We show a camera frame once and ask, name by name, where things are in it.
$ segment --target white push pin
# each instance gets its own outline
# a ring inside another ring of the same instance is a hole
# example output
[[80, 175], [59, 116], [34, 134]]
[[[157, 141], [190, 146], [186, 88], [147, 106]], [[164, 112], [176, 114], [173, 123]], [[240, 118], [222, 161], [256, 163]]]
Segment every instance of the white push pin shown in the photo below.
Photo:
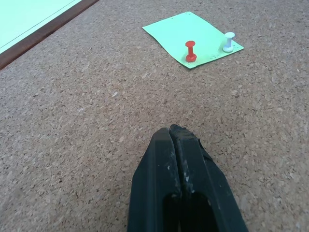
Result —
[[233, 46], [232, 46], [232, 39], [234, 38], [235, 33], [233, 32], [227, 32], [225, 33], [226, 37], [226, 45], [224, 45], [223, 50], [225, 52], [232, 52], [233, 51]]

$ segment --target paper sheet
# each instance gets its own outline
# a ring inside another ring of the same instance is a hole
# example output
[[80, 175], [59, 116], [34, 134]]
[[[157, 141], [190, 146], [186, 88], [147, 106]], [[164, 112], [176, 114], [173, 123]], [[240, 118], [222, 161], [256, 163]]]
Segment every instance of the paper sheet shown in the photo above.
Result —
[[81, 0], [0, 0], [0, 53]]
[[[224, 52], [222, 50], [226, 43], [224, 34], [192, 12], [178, 14], [145, 26], [143, 29], [152, 35], [175, 60], [189, 69], [243, 49], [241, 45], [232, 41], [233, 52]], [[196, 42], [193, 47], [193, 52], [197, 55], [195, 62], [185, 60], [188, 55], [185, 43], [189, 40]]]

